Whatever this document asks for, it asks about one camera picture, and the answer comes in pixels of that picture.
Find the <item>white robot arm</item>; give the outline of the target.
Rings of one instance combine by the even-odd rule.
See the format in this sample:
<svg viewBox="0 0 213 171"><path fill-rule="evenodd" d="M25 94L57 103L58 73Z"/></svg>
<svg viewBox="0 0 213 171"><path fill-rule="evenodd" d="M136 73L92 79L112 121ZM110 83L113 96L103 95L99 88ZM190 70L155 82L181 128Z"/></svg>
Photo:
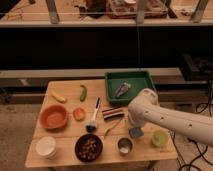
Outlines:
<svg viewBox="0 0 213 171"><path fill-rule="evenodd" d="M141 90L128 105L129 118L137 126L149 121L187 136L205 136L213 131L213 118L159 106L158 95L149 88Z"/></svg>

